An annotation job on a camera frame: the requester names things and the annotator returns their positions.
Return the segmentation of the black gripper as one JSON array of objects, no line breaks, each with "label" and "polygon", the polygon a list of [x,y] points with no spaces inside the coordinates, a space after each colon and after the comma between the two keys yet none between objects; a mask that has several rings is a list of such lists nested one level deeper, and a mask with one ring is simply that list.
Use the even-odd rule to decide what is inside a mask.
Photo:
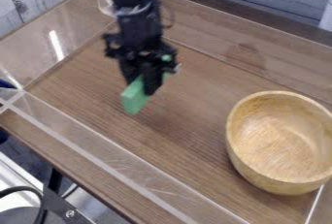
[{"label": "black gripper", "polygon": [[[163,40],[161,10],[158,5],[135,6],[134,8],[110,7],[119,31],[104,33],[104,55],[119,61],[119,69],[126,83],[130,84],[141,74],[141,66],[134,60],[138,55],[171,54],[177,62],[177,49]],[[159,65],[145,62],[142,65],[145,94],[151,96],[163,84],[163,71]]]}]

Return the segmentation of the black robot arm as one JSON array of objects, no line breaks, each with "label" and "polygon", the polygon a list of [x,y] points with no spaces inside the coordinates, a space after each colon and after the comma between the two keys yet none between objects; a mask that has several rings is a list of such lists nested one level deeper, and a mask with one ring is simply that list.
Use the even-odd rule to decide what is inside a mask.
[{"label": "black robot arm", "polygon": [[113,0],[118,33],[104,33],[104,55],[118,60],[127,83],[143,80],[151,96],[163,84],[163,75],[175,74],[178,50],[163,40],[159,0]]}]

